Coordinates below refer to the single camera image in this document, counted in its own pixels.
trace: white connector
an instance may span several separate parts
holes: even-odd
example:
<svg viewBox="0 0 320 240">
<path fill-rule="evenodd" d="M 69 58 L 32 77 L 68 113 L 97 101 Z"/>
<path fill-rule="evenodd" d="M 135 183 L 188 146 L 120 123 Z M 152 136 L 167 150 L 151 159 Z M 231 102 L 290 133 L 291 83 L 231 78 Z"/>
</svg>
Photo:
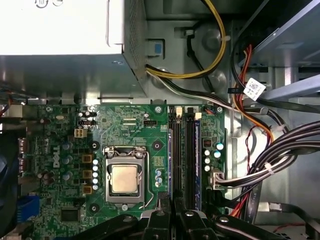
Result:
<svg viewBox="0 0 320 240">
<path fill-rule="evenodd" d="M 224 179 L 225 174 L 217 168 L 213 168 L 210 172 L 209 183 L 213 190 L 221 190 L 223 187 L 217 183 L 217 177 Z"/>
<path fill-rule="evenodd" d="M 86 128 L 76 128 L 74 130 L 74 137 L 75 138 L 86 138 L 88 135 L 88 129 Z"/>
</svg>

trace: motherboard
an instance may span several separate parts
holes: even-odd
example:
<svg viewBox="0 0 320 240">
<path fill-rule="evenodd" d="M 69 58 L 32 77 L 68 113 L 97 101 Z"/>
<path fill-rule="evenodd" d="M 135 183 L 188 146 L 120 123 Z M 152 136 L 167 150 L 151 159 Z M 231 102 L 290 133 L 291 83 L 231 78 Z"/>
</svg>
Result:
<svg viewBox="0 0 320 240">
<path fill-rule="evenodd" d="M 21 191 L 18 221 L 33 222 L 33 240 L 71 237 L 124 213 L 139 218 L 159 192 L 181 191 L 187 209 L 201 211 L 211 173 L 225 169 L 221 107 L 25 107 L 41 125 L 19 140 L 20 177 L 33 189 Z"/>
</svg>

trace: cpu socket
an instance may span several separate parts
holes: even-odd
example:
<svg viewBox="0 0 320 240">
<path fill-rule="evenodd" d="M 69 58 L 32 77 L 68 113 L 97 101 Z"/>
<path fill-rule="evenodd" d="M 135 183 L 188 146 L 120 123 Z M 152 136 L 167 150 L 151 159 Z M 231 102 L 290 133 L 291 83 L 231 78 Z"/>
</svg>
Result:
<svg viewBox="0 0 320 240">
<path fill-rule="evenodd" d="M 107 146 L 105 155 L 105 201 L 129 208 L 145 201 L 145 147 Z"/>
</svg>

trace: blue connector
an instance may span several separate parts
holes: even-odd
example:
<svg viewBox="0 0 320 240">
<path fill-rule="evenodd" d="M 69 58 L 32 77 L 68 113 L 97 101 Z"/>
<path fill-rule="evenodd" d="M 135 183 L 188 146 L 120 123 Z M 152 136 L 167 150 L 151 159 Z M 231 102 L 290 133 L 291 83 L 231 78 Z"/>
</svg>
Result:
<svg viewBox="0 0 320 240">
<path fill-rule="evenodd" d="M 17 222 L 24 223 L 32 216 L 39 215 L 40 212 L 40 197 L 39 196 L 24 196 L 18 199 L 17 204 Z"/>
</svg>

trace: white label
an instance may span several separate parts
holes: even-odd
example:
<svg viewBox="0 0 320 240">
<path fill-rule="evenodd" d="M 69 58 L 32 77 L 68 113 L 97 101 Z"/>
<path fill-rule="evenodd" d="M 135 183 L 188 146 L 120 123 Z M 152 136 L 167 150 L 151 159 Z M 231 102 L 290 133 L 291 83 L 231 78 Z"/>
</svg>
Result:
<svg viewBox="0 0 320 240">
<path fill-rule="evenodd" d="M 256 101 L 265 89 L 265 85 L 251 77 L 249 81 L 246 83 L 243 93 L 252 100 Z"/>
</svg>

